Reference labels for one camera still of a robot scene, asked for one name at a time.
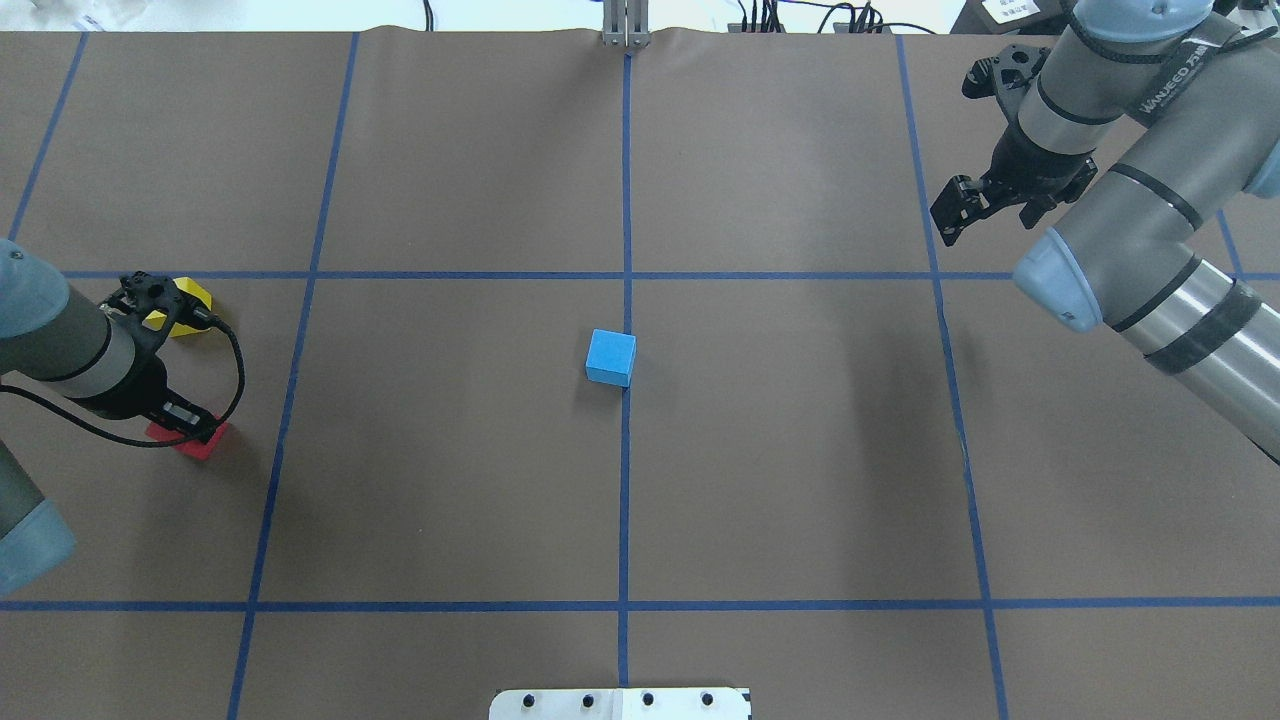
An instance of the gray robot arm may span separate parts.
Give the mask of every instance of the gray robot arm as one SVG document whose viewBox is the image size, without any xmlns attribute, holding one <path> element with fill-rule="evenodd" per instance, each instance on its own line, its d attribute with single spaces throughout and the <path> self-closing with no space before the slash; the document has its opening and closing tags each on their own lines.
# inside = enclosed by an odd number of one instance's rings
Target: gray robot arm
<svg viewBox="0 0 1280 720">
<path fill-rule="evenodd" d="M 159 331 L 142 324 L 151 311 L 165 315 Z M 168 387 L 168 373 L 155 351 L 179 322 L 197 329 L 218 327 L 232 340 L 241 382 L 221 418 Z M 180 436 L 165 442 L 131 441 L 55 410 L 91 432 L 140 447 L 210 441 L 243 393 L 243 360 L 234 333 L 173 281 L 136 273 L 122 278 L 120 290 L 100 306 L 51 265 L 0 240 L 0 375 L 9 372 L 38 380 L 101 418 L 141 415 Z M 22 388 L 3 386 L 0 391 L 50 406 Z M 73 547 L 74 537 L 58 510 L 0 442 L 0 597 L 65 560 Z"/>
<path fill-rule="evenodd" d="M 1280 196 L 1280 53 L 1211 6 L 1080 0 L 1052 53 L 1032 58 L 1033 77 L 1001 77 L 1006 50 L 991 82 L 1016 109 L 992 170 L 954 178 L 933 217 L 950 245 L 1010 197 L 1032 209 L 1027 227 L 1078 200 L 1018 264 L 1018 287 L 1071 329 L 1110 325 L 1275 460 L 1280 315 L 1187 240 L 1242 190 Z M 1085 172 L 1066 177 L 1071 163 L 1087 168 L 1123 114 L 1149 129 L 1087 192 L 1064 192 Z"/>
</svg>

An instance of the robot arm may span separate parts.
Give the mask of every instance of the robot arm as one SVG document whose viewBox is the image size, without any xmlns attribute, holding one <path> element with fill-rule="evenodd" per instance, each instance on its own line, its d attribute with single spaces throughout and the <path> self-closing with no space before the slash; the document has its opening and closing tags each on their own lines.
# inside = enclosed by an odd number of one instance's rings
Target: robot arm
<svg viewBox="0 0 1280 720">
<path fill-rule="evenodd" d="M 18 372 L 101 418 L 141 415 L 179 436 L 166 442 L 129 441 L 70 416 L 81 427 L 127 445 L 210 442 L 243 392 L 243 360 L 234 333 L 169 278 L 136 273 L 120 282 L 120 290 L 101 306 L 95 305 L 51 265 L 0 240 L 0 375 Z M 160 329 L 143 325 L 152 311 L 165 315 Z M 195 329 L 218 327 L 232 338 L 241 383 L 221 418 L 168 387 L 156 350 L 177 323 Z M 0 386 L 0 391 L 50 406 L 20 388 Z M 73 547 L 74 537 L 58 510 L 0 442 L 0 597 L 65 560 Z"/>
<path fill-rule="evenodd" d="M 1275 460 L 1280 315 L 1185 242 L 1236 192 L 1280 195 L 1280 53 L 1211 8 L 1080 0 L 1047 58 L 1015 46 L 992 59 L 1010 127 L 992 169 L 954 178 L 933 218 L 951 245 L 1000 208 L 1025 204 L 1030 228 L 1078 200 L 1018 264 L 1018 287 L 1074 331 L 1108 324 Z M 966 94 L 982 76 L 979 63 Z M 1121 114 L 1148 131 L 1084 192 Z"/>
</svg>

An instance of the light blue joint cover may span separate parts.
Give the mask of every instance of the light blue joint cover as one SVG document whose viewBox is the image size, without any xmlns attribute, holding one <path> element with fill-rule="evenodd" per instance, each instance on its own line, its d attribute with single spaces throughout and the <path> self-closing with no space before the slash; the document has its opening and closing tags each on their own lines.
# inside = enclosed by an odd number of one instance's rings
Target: light blue joint cover
<svg viewBox="0 0 1280 720">
<path fill-rule="evenodd" d="M 1213 0 L 1080 0 L 1075 17 L 1098 40 L 1156 42 L 1201 24 Z"/>
<path fill-rule="evenodd" d="M 1102 307 L 1089 279 L 1055 228 L 1018 263 L 1014 284 L 1078 333 L 1102 323 Z"/>
<path fill-rule="evenodd" d="M 0 238 L 0 340 L 47 325 L 69 297 L 67 278 L 56 268 Z"/>
<path fill-rule="evenodd" d="M 0 538 L 0 597 L 52 570 L 76 550 L 54 503 L 45 498 Z"/>
<path fill-rule="evenodd" d="M 1280 197 L 1280 143 L 1276 143 L 1275 150 L 1267 156 L 1267 161 L 1262 163 L 1262 169 L 1244 187 L 1244 192 L 1265 200 Z"/>
<path fill-rule="evenodd" d="M 636 338 L 609 331 L 593 331 L 586 351 L 586 377 L 598 383 L 631 387 L 636 361 Z"/>
</svg>

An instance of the block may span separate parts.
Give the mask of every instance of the block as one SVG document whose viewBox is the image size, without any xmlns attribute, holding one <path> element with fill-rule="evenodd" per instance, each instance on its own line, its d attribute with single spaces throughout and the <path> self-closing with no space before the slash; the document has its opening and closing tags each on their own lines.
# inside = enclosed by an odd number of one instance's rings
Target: block
<svg viewBox="0 0 1280 720">
<path fill-rule="evenodd" d="M 207 290 L 200 287 L 200 283 L 197 283 L 196 281 L 191 278 L 174 278 L 173 284 L 178 286 L 178 290 L 183 292 L 189 292 L 191 295 L 198 297 L 205 305 L 209 306 L 210 310 L 214 309 L 214 297 L 209 295 Z M 143 323 L 146 323 L 146 325 L 154 331 L 159 331 L 160 328 L 164 327 L 164 314 L 151 313 L 150 315 L 147 315 L 147 319 L 143 320 Z M 172 331 L 169 331 L 169 337 L 182 337 L 184 334 L 206 333 L 206 332 L 209 332 L 209 329 L 197 331 L 196 328 L 191 328 L 183 325 L 182 323 L 178 323 L 174 324 Z"/>
<path fill-rule="evenodd" d="M 635 336 L 596 329 L 586 351 L 586 377 L 598 383 L 631 387 L 636 361 Z"/>
<path fill-rule="evenodd" d="M 218 429 L 214 430 L 214 436 L 209 438 L 209 442 L 200 442 L 198 439 L 192 439 L 182 445 L 175 445 L 173 446 L 173 448 L 186 455 L 187 457 L 195 457 L 196 460 L 200 461 L 209 460 L 209 456 L 212 455 L 214 452 L 214 447 L 218 446 L 218 441 L 223 439 L 223 436 L 227 434 L 227 428 L 229 427 L 230 425 L 228 423 L 218 425 Z M 169 428 L 161 428 L 160 425 L 151 423 L 150 425 L 147 425 L 147 437 L 157 442 L 166 442 L 170 439 L 178 439 L 183 437 L 183 433 L 175 433 Z"/>
</svg>

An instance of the white bracket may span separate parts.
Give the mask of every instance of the white bracket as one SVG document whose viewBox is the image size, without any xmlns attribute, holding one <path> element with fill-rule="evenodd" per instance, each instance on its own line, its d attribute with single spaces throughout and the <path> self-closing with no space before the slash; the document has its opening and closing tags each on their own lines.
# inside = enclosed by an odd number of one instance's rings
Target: white bracket
<svg viewBox="0 0 1280 720">
<path fill-rule="evenodd" d="M 506 691 L 489 720 L 751 720 L 751 691 L 740 688 L 627 688 Z"/>
<path fill-rule="evenodd" d="M 604 0 L 602 38 L 612 47 L 649 45 L 649 0 Z"/>
</svg>

